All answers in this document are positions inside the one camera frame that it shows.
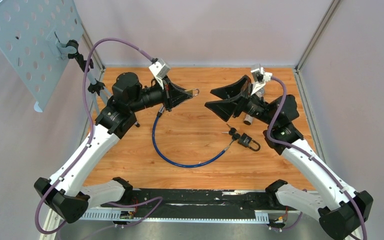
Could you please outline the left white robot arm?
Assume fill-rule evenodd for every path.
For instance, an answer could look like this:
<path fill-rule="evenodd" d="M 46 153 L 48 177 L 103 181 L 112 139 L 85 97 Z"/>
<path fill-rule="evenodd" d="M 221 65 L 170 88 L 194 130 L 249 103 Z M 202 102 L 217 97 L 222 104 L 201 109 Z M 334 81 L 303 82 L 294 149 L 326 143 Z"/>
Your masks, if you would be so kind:
<path fill-rule="evenodd" d="M 156 105 L 170 111 L 195 96 L 195 89 L 178 86 L 168 76 L 162 78 L 161 84 L 155 78 L 151 82 L 152 86 L 143 86 L 137 74 L 121 73 L 112 86 L 112 97 L 84 142 L 50 178 L 40 177 L 34 183 L 44 203 L 66 223 L 76 222 L 93 207 L 110 202 L 126 207 L 132 203 L 133 187 L 121 177 L 92 186 L 84 186 L 84 182 L 103 156 L 136 124 L 136 112 Z"/>

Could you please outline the small brass padlock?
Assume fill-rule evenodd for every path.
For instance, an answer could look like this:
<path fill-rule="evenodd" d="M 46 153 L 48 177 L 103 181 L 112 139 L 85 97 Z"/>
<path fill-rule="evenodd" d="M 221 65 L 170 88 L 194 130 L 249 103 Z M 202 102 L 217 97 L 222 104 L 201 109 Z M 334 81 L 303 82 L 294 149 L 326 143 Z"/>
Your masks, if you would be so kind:
<path fill-rule="evenodd" d="M 186 91 L 188 94 L 192 95 L 193 97 L 196 97 L 199 95 L 200 90 L 198 88 L 189 89 Z"/>

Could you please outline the black padlock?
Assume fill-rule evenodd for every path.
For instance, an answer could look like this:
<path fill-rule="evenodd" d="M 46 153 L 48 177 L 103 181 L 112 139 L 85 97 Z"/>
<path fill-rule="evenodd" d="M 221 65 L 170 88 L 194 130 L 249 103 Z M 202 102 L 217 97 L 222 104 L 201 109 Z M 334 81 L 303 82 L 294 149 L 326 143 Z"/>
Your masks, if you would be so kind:
<path fill-rule="evenodd" d="M 254 152 L 258 152 L 261 149 L 261 145 L 246 133 L 239 137 L 238 143 Z"/>

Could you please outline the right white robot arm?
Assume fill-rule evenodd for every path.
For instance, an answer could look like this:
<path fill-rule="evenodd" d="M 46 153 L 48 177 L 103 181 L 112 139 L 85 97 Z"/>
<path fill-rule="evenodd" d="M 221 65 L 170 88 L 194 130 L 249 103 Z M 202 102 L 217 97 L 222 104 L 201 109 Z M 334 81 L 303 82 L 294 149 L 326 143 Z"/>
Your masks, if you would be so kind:
<path fill-rule="evenodd" d="M 373 197 L 342 180 L 312 149 L 293 124 L 299 113 L 295 97 L 287 93 L 286 86 L 282 87 L 282 95 L 269 103 L 254 95 L 254 90 L 265 84 L 252 82 L 244 75 L 232 84 L 212 89 L 217 100 L 208 101 L 205 106 L 223 121 L 246 113 L 266 123 L 267 145 L 292 163 L 317 191 L 311 194 L 279 179 L 266 188 L 266 204 L 272 209 L 291 207 L 312 217 L 334 240 L 354 238 L 357 230 L 366 240 Z"/>

